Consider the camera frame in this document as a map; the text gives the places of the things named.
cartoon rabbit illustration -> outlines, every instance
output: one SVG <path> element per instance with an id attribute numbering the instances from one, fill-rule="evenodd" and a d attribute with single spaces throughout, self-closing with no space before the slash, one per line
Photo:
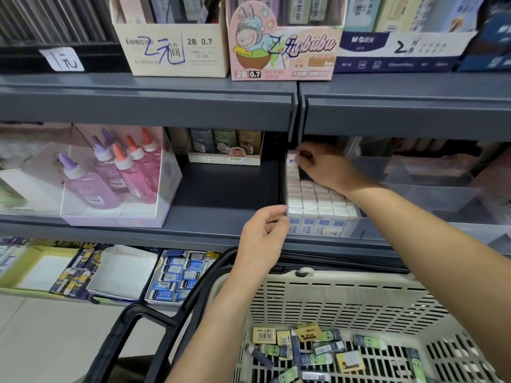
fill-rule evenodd
<path id="1" fill-rule="evenodd" d="M 248 7 L 248 13 L 241 8 L 241 21 L 236 30 L 236 44 L 234 51 L 252 56 L 252 52 L 262 49 L 269 52 L 273 46 L 271 35 L 263 35 L 263 22 L 259 16 L 254 15 L 254 9 Z"/>

white plastic basket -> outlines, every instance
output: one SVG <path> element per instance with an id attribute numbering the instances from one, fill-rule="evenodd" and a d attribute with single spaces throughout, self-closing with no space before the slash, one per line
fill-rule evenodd
<path id="1" fill-rule="evenodd" d="M 414 381 L 405 347 L 418 349 L 427 377 L 503 382 L 461 325 L 418 281 L 396 274 L 307 271 L 303 278 L 294 271 L 265 278 L 250 306 L 233 383 L 269 382 L 292 366 L 291 361 L 273 357 L 276 367 L 269 371 L 243 350 L 252 339 L 253 326 L 281 330 L 312 321 L 322 328 L 340 329 L 348 351 L 359 349 L 353 343 L 355 334 L 388 344 L 387 351 L 360 348 L 364 372 L 339 373 L 335 361 L 316 367 L 330 373 L 334 383 Z M 212 285 L 206 309 L 227 276 Z M 301 346 L 311 349 L 311 343 Z"/>

floor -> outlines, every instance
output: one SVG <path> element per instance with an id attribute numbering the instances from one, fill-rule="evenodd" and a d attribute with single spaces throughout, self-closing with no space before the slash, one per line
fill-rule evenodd
<path id="1" fill-rule="evenodd" d="M 0 296 L 0 380 L 74 382 L 87 372 L 122 310 L 117 306 Z M 155 353 L 163 334 L 163 327 L 140 320 L 121 356 Z"/>

hand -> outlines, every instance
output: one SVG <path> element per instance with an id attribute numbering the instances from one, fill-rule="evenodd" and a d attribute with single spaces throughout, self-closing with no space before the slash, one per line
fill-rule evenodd
<path id="1" fill-rule="evenodd" d="M 296 158 L 298 166 L 318 184 L 348 195 L 351 190 L 372 183 L 331 145 L 304 142 L 296 150 L 301 152 Z"/>
<path id="2" fill-rule="evenodd" d="M 289 231 L 285 205 L 261 208 L 245 223 L 231 274 L 245 280 L 261 281 L 275 266 Z"/>

shopping basket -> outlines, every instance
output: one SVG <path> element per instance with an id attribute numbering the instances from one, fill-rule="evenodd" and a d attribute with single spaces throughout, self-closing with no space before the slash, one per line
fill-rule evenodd
<path id="1" fill-rule="evenodd" d="M 212 266 L 182 304 L 176 316 L 168 317 L 142 304 L 127 307 L 112 328 L 96 356 L 86 383 L 105 383 L 127 338 L 139 318 L 145 317 L 166 327 L 166 333 L 146 375 L 146 383 L 163 382 L 162 366 L 189 314 L 193 315 L 176 353 L 178 358 L 195 333 L 202 316 L 213 302 L 232 268 L 236 250 L 227 251 Z M 334 363 L 308 367 L 328 372 L 332 382 L 395 383 L 412 382 L 412 370 L 405 348 L 418 350 L 425 375 L 449 382 L 502 382 L 477 345 L 449 312 L 402 267 L 386 268 L 392 273 L 340 270 L 365 267 L 314 256 L 298 261 L 283 253 L 279 263 L 265 278 L 250 306 L 244 342 L 233 375 L 233 383 L 269 382 L 292 367 L 291 361 L 269 356 L 269 371 L 243 350 L 252 338 L 253 326 L 277 330 L 317 321 L 322 328 L 340 329 L 347 351 L 360 350 L 365 371 L 340 373 Z M 379 338 L 386 351 L 358 347 L 355 334 Z M 310 351 L 311 343 L 301 343 Z"/>

